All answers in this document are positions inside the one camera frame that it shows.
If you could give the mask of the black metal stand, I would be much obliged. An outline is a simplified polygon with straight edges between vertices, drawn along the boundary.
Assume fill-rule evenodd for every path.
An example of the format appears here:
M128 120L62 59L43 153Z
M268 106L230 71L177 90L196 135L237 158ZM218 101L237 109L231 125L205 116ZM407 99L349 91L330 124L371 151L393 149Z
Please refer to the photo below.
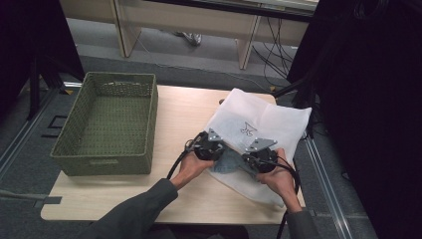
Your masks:
M314 108L316 92L313 84L305 78L302 78L290 84L289 86L272 93L272 96L277 99L292 92L296 92L292 99L292 105L294 108L302 110L307 108Z
M30 64L30 111L28 120L31 120L40 108L40 78L50 89L61 90L64 81L60 73L67 73L82 82L85 77L79 56L71 60L60 60L49 55L36 55Z

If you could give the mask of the white mesh laundry bag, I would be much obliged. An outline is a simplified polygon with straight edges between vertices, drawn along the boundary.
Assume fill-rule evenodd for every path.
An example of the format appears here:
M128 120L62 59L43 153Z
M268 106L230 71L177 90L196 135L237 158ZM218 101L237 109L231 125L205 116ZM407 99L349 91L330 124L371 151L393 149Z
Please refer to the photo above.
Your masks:
M298 110L270 104L250 93L234 89L220 105L205 128L213 128L226 144L226 150L243 155L256 138L274 139L273 148L282 148L286 160L292 161L299 140L303 136L312 110ZM282 207L282 198L254 178L221 178L210 174L221 183L246 198L264 204Z

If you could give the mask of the person's right hand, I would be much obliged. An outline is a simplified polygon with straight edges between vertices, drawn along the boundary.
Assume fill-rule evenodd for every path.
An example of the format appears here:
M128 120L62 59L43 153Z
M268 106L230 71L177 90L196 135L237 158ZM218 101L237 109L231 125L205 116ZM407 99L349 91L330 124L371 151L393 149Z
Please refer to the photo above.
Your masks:
M295 180L289 172L291 167L286 161L285 151L277 148L276 153L281 166L268 173L258 173L256 178L281 196L290 214L301 212L303 209L295 191Z

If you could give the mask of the light blue denim garment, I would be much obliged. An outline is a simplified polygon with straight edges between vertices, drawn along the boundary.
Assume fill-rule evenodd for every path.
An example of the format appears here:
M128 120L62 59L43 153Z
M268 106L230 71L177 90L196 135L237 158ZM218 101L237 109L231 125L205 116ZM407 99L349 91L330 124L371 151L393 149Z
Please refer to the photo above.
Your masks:
M226 150L210 171L221 178L254 178L257 170L253 169L242 157L241 154L233 150Z

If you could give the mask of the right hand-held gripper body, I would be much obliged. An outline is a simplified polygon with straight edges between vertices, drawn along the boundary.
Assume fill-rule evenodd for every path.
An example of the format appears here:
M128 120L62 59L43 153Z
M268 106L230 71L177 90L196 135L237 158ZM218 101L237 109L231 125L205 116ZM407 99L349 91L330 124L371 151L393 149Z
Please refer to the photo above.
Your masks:
M258 173L271 172L278 163L277 153L271 150L276 143L274 139L254 139L243 154L244 161Z

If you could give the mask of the green woven basket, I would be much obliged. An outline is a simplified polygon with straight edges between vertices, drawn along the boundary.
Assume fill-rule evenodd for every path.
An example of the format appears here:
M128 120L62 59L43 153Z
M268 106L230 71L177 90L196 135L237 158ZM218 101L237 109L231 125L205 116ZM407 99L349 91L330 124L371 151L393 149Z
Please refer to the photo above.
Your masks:
M68 176L148 174L157 109L154 74L89 72L51 157Z

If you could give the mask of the person's left hand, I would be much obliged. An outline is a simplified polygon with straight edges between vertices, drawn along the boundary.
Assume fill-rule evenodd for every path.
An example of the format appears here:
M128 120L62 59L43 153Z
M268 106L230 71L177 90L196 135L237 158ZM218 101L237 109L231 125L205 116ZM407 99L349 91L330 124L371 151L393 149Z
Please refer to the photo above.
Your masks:
M213 165L212 160L199 159L194 152L189 152L182 159L179 172L170 181L179 190Z

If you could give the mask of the person's dark pants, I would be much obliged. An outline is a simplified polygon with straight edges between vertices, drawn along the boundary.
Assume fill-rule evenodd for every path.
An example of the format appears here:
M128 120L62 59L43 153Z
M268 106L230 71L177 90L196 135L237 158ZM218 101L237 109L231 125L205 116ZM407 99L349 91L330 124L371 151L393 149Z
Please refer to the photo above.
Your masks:
M249 239L244 226L157 224L146 239Z

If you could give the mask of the dark curtain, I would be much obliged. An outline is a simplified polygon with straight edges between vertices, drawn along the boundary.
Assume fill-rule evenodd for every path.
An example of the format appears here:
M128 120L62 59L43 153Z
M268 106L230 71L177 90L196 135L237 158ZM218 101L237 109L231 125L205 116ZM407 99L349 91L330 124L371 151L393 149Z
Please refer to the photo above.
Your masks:
M302 78L378 239L422 239L422 0L318 0Z
M30 78L59 89L61 73L85 77L60 0L0 0L0 118Z

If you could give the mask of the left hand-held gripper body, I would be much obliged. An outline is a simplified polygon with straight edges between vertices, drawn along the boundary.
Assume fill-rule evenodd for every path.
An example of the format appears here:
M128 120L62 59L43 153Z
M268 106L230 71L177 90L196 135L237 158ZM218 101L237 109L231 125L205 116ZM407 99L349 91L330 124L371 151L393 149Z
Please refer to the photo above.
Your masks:
M209 128L195 137L193 150L201 160L217 161L225 150L223 138L213 128Z

